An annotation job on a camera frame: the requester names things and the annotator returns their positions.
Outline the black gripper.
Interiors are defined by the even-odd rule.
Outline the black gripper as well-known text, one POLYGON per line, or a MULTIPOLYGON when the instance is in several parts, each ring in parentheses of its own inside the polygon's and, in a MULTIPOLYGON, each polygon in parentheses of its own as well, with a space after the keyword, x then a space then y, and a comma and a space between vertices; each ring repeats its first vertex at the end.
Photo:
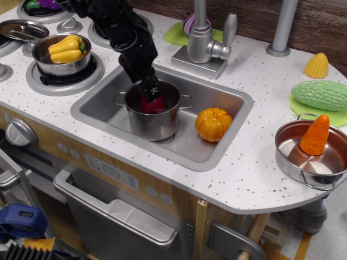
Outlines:
POLYGON ((139 90, 145 101, 159 98, 159 81, 152 68, 158 53, 150 32, 146 28, 114 30, 110 32, 110 45, 120 53, 119 64, 132 83, 141 80, 139 90))

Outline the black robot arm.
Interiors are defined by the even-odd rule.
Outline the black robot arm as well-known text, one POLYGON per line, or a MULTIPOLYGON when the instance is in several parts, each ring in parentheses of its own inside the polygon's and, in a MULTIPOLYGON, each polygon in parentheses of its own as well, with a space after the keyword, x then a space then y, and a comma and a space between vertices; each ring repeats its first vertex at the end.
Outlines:
POLYGON ((58 1, 79 17, 89 17, 106 35, 111 48, 120 53, 119 63, 132 82, 140 81, 140 92, 148 103, 162 94, 152 67, 157 49, 152 34, 127 1, 58 1))

